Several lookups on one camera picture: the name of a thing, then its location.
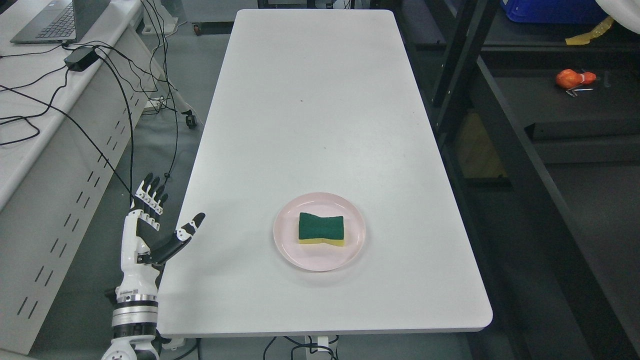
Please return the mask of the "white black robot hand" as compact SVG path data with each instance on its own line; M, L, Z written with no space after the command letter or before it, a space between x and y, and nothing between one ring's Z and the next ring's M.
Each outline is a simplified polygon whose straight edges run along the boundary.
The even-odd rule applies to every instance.
M176 228L167 239L152 245L153 240L159 239L167 198L169 196L160 184L160 178L151 172L133 193L123 224L119 258L123 278L115 289L117 303L155 301L158 296L156 281L161 273L159 267L190 243L206 218L200 212Z

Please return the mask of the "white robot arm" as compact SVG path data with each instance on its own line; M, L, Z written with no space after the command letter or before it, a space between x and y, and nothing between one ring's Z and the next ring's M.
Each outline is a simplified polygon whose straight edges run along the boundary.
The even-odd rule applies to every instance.
M103 360L158 360L156 295L118 297L112 312L112 340Z

